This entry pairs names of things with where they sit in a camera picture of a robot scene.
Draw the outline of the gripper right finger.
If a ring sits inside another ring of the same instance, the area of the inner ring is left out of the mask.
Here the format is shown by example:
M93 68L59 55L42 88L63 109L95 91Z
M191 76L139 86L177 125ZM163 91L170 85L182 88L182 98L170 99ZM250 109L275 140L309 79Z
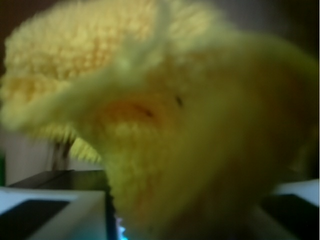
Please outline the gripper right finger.
M318 240L320 180L281 184L262 199L258 210L257 240Z

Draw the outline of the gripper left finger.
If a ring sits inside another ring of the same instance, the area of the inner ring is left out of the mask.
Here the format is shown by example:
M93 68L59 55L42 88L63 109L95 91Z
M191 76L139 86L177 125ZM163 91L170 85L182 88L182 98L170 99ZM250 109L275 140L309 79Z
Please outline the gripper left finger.
M2 240L116 240L101 170L45 171L0 188Z

